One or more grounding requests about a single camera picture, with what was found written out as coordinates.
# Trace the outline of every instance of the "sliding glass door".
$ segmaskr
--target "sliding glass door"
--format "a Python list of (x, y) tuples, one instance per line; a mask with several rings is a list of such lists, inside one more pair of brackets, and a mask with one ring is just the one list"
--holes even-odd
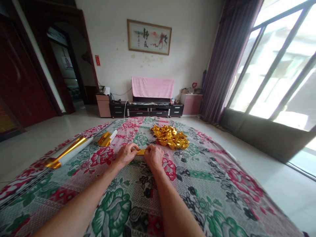
[(315, 3), (263, 3), (221, 121), (282, 162), (316, 135)]

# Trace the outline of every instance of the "tiled floor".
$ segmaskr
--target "tiled floor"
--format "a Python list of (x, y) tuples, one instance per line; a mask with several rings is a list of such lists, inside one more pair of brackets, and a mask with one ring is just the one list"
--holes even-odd
[[(302, 231), (316, 236), (316, 182), (254, 147), (205, 124), (198, 118), (172, 118), (217, 140), (260, 182), (275, 203)], [(81, 107), (71, 115), (55, 117), (27, 128), (27, 132), (0, 143), (0, 188), (45, 152), (88, 128), (112, 121), (99, 118), (97, 106)]]
[(313, 149), (314, 150), (309, 149), (307, 147), (303, 148), (290, 160), (290, 162), (296, 167), (316, 177), (315, 147)]

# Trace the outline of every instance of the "folded gold paper ingot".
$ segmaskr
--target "folded gold paper ingot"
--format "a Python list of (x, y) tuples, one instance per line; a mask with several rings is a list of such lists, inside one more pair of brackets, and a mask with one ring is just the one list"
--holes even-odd
[(166, 146), (169, 145), (171, 150), (175, 148), (181, 148), (185, 150), (190, 144), (189, 141), (186, 139), (186, 135), (183, 132), (177, 132), (178, 130), (171, 126), (163, 126), (154, 127), (151, 129), (154, 132), (156, 137), (156, 141), (159, 141), (161, 145)]
[(109, 131), (107, 131), (106, 133), (104, 133), (99, 141), (98, 144), (99, 146), (109, 146), (113, 140), (113, 138), (117, 135), (118, 131), (114, 130), (114, 132), (111, 134), (109, 133)]
[(137, 155), (144, 155), (145, 151), (146, 151), (145, 149), (144, 150), (138, 149)]
[(78, 154), (83, 148), (90, 144), (92, 138), (86, 139), (84, 136), (78, 136), (69, 142), (66, 146), (56, 151), (48, 158), (44, 165), (47, 168), (57, 169), (66, 164), (72, 157)]

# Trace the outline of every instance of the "pink cabinet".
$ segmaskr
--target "pink cabinet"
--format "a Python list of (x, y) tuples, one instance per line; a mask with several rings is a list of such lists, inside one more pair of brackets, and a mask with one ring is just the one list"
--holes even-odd
[(110, 118), (110, 106), (109, 106), (109, 96), (104, 94), (97, 94), (96, 100), (98, 102), (99, 112), (101, 118)]
[(180, 102), (184, 104), (183, 115), (199, 115), (202, 95), (181, 94)]

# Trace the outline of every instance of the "gold foil paper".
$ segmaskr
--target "gold foil paper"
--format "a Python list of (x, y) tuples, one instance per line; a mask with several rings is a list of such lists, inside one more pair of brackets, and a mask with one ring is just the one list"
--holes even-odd
[(154, 125), (152, 128), (156, 141), (159, 141), (161, 145), (169, 145), (171, 150), (175, 148), (181, 148), (185, 150), (190, 144), (186, 139), (186, 135), (183, 132), (178, 132), (178, 130), (171, 126), (157, 127)]
[(109, 131), (104, 133), (98, 141), (99, 146), (109, 146), (110, 145), (110, 136), (111, 136), (111, 133), (109, 133)]
[(76, 137), (75, 139), (73, 139), (67, 146), (67, 148), (57, 157), (57, 158), (48, 158), (45, 162), (44, 165), (47, 168), (51, 168), (51, 169), (57, 169), (59, 167), (61, 167), (61, 164), (59, 163), (59, 159), (61, 159), (63, 156), (65, 156), (66, 154), (68, 154), (69, 152), (71, 152), (72, 150), (74, 150), (75, 148), (77, 148), (78, 146), (80, 146), (82, 143), (86, 142), (87, 140), (85, 139), (84, 136), (79, 136)]
[(144, 155), (144, 154), (145, 154), (145, 149), (144, 150), (138, 149), (137, 155)]

